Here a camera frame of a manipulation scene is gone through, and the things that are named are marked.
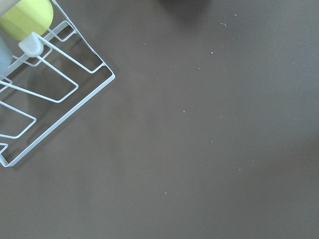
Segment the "translucent white cup on rack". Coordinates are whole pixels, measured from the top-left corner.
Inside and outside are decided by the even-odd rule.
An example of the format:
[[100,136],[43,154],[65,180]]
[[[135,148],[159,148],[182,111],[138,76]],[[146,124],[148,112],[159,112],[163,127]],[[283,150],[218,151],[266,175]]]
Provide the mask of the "translucent white cup on rack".
[[12,51],[2,36],[0,36],[0,75],[7,76],[12,62]]

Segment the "yellow cup on rack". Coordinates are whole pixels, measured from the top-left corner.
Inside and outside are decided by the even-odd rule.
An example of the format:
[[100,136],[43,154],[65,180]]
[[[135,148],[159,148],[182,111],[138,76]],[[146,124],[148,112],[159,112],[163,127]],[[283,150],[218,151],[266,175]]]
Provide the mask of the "yellow cup on rack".
[[31,33],[44,34],[54,17],[48,0],[21,0],[0,17],[0,28],[11,38],[22,41]]

